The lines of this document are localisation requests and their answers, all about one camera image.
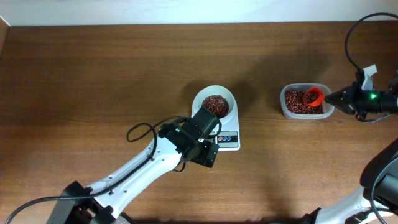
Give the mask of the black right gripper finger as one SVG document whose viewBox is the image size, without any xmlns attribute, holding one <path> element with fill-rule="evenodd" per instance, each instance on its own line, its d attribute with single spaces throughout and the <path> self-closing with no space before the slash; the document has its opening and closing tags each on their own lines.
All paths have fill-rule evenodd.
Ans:
<svg viewBox="0 0 398 224">
<path fill-rule="evenodd" d="M 325 98 L 325 102 L 348 115 L 355 114 L 355 109 L 351 106 L 351 104 L 344 102 L 342 99 Z"/>
<path fill-rule="evenodd" d="M 355 87 L 353 86 L 347 86 L 344 89 L 341 89 L 337 92 L 331 93 L 329 95 L 327 95 L 325 98 L 326 99 L 345 99 L 345 98 L 349 98 L 352 97 L 355 94 Z"/>
</svg>

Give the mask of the orange measuring scoop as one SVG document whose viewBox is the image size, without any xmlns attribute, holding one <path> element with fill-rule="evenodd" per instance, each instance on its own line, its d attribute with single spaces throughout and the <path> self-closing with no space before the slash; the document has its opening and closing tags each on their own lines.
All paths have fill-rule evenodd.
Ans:
<svg viewBox="0 0 398 224">
<path fill-rule="evenodd" d="M 311 88 L 305 92 L 303 102 L 309 107 L 317 107 L 323 103 L 325 96 L 319 88 Z"/>
</svg>

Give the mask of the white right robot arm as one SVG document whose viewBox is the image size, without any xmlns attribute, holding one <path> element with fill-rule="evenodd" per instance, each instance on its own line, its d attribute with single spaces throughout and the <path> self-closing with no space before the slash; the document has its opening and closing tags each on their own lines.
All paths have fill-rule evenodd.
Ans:
<svg viewBox="0 0 398 224">
<path fill-rule="evenodd" d="M 371 123 L 397 113 L 397 78 L 387 91 L 363 87 L 372 83 L 369 73 L 356 72 L 349 87 L 327 95 L 325 101 L 360 122 Z M 360 187 L 338 203 L 304 215 L 299 223 L 366 223 L 397 215 L 397 141 L 393 141 L 363 170 Z"/>
</svg>

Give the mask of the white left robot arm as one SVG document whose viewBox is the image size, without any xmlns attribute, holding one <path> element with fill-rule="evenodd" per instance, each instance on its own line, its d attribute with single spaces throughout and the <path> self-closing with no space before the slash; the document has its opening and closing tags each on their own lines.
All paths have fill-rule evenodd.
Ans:
<svg viewBox="0 0 398 224">
<path fill-rule="evenodd" d="M 66 187 L 48 223 L 124 223 L 123 210 L 160 176 L 187 162 L 213 167 L 218 145 L 212 132 L 221 127 L 218 119 L 176 116 L 160 121 L 157 127 L 150 144 L 108 177 L 87 187 L 78 182 Z"/>
</svg>

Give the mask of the white digital kitchen scale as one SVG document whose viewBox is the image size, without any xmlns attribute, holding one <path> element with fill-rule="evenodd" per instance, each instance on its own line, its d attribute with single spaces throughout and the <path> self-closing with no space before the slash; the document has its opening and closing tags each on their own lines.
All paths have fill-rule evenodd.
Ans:
<svg viewBox="0 0 398 224">
<path fill-rule="evenodd" d="M 215 137 L 220 151 L 237 151 L 240 148 L 238 109 L 236 114 L 226 123 L 222 123 L 221 133 Z"/>
</svg>

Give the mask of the beans in white bowl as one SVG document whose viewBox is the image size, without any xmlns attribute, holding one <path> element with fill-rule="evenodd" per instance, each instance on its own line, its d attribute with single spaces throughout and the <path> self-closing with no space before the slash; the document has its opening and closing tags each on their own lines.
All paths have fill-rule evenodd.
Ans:
<svg viewBox="0 0 398 224">
<path fill-rule="evenodd" d="M 210 110 L 218 118 L 224 118 L 229 113 L 229 103 L 221 95 L 207 96 L 201 105 Z"/>
</svg>

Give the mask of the white round bowl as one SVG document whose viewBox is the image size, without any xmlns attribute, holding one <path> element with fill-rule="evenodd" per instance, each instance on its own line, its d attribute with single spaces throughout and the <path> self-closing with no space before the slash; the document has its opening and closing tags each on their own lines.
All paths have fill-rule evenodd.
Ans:
<svg viewBox="0 0 398 224">
<path fill-rule="evenodd" d="M 192 104 L 192 115 L 194 115 L 201 107 L 202 102 L 207 96 L 221 95 L 229 103 L 229 113 L 224 118 L 219 118 L 222 123 L 226 123 L 236 114 L 236 102 L 232 93 L 225 87 L 219 85 L 212 85 L 202 89 L 195 97 Z"/>
</svg>

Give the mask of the clear plastic bean container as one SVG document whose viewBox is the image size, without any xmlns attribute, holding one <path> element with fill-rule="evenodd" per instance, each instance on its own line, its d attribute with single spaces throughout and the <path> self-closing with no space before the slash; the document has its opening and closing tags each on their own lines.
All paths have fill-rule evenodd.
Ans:
<svg viewBox="0 0 398 224">
<path fill-rule="evenodd" d="M 331 94 L 332 91 L 323 84 L 319 84 L 319 83 L 294 83 L 294 84 L 289 84 L 287 86 L 284 87 L 284 89 L 282 90 L 281 94 L 280 94 L 280 103 L 281 103 L 281 107 L 283 110 L 283 114 L 286 118 L 288 119 L 323 119 L 323 118 L 327 118 L 329 117 L 333 110 L 335 109 L 334 106 L 327 104 L 324 100 L 322 103 L 323 106 L 323 114 L 295 114 L 295 113 L 291 113 L 286 105 L 285 105 L 285 92 L 287 90 L 298 90 L 298 91 L 308 91 L 311 88 L 319 88 L 324 96 L 326 97 L 327 95 Z"/>
</svg>

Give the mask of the red adzuki beans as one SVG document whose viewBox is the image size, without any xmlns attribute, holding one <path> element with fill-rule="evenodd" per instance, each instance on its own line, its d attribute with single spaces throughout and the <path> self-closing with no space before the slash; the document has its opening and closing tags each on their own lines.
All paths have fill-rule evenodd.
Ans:
<svg viewBox="0 0 398 224">
<path fill-rule="evenodd" d="M 285 105 L 291 113 L 295 114 L 323 114 L 323 106 L 309 107 L 304 104 L 305 92 L 298 90 L 287 90 L 285 92 Z"/>
</svg>

